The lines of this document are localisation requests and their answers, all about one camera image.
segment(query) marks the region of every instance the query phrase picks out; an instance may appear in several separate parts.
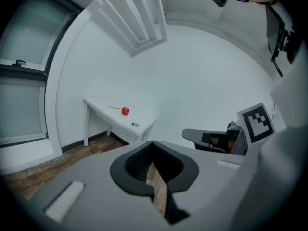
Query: wooden floor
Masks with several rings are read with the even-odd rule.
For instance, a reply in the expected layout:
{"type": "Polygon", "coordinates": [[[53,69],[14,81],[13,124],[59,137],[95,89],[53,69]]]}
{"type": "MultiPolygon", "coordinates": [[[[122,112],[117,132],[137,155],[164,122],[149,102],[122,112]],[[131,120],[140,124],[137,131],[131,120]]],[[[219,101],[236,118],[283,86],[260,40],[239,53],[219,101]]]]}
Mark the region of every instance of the wooden floor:
{"type": "MultiPolygon", "coordinates": [[[[6,175],[4,180],[8,188],[15,194],[30,200],[53,177],[63,172],[79,160],[122,147],[123,144],[111,136],[103,136],[89,143],[87,147],[79,146],[64,153],[61,157],[29,169],[6,175]]],[[[167,186],[152,164],[147,177],[147,184],[154,187],[154,206],[164,216],[167,198],[167,186]]]]}

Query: white plate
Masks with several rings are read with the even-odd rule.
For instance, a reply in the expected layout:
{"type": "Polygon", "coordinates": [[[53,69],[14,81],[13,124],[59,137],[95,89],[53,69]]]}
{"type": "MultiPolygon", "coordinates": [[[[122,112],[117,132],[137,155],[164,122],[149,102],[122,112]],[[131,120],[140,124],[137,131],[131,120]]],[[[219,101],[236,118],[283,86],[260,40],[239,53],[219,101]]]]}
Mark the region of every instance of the white plate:
{"type": "Polygon", "coordinates": [[[109,104],[110,107],[115,108],[115,109],[121,109],[122,107],[116,103],[110,103],[109,104]]]}

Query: window latch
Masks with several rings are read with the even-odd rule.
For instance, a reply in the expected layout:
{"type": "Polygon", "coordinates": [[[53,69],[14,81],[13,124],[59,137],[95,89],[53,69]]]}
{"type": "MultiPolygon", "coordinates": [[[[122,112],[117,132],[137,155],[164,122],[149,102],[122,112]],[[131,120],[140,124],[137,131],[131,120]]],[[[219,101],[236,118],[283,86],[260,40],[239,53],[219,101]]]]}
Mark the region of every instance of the window latch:
{"type": "Polygon", "coordinates": [[[26,63],[24,60],[16,60],[16,62],[12,64],[12,66],[21,67],[21,64],[18,64],[18,62],[26,63]]]}

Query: gray surface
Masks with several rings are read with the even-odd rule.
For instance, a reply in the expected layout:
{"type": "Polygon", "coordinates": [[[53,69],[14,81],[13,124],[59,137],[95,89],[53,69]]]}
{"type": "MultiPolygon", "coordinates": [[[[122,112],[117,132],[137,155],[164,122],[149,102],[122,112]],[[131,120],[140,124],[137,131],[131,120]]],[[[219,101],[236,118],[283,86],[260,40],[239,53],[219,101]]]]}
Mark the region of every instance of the gray surface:
{"type": "Polygon", "coordinates": [[[188,149],[163,141],[160,141],[160,143],[170,149],[189,156],[198,164],[199,175],[190,188],[185,192],[173,194],[178,207],[180,209],[185,209],[190,214],[197,212],[216,197],[234,176],[236,169],[218,165],[217,161],[224,160],[241,164],[244,159],[244,157],[240,155],[188,149]]]}
{"type": "Polygon", "coordinates": [[[42,230],[44,231],[68,231],[63,225],[53,221],[51,218],[46,216],[42,211],[35,208],[27,200],[16,196],[16,200],[20,207],[27,213],[27,215],[35,221],[42,230]]]}
{"type": "Polygon", "coordinates": [[[144,227],[159,230],[169,226],[149,197],[125,193],[110,176],[111,163],[135,147],[125,146],[83,159],[51,180],[31,203],[43,209],[70,182],[78,180],[86,186],[64,219],[65,227],[76,231],[143,231],[144,227]]]}
{"type": "Polygon", "coordinates": [[[137,147],[126,146],[83,159],[35,195],[32,203],[43,209],[67,184],[86,184],[64,226],[72,230],[248,230],[270,218],[296,186],[308,158],[308,127],[274,134],[254,143],[245,157],[164,145],[190,156],[199,176],[188,191],[173,194],[179,208],[191,216],[174,225],[159,216],[149,198],[123,192],[112,181],[113,160],[137,147]],[[241,163],[234,170],[217,160],[241,163]]]}

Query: white table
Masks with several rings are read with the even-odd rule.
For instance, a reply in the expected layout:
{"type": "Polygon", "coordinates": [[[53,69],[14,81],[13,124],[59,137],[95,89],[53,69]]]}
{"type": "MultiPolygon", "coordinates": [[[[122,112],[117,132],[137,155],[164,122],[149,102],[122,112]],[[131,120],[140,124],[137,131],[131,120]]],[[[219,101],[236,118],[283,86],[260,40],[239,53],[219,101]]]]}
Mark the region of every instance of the white table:
{"type": "Polygon", "coordinates": [[[148,136],[150,127],[156,120],[153,115],[122,102],[119,99],[111,98],[84,98],[84,136],[83,143],[88,146],[89,137],[89,113],[90,108],[93,109],[96,114],[107,122],[107,135],[110,136],[111,128],[115,126],[126,134],[132,136],[131,143],[138,143],[148,136]],[[109,104],[117,104],[121,108],[115,109],[109,106],[109,104]],[[122,107],[129,108],[129,114],[122,114],[122,107]]]}

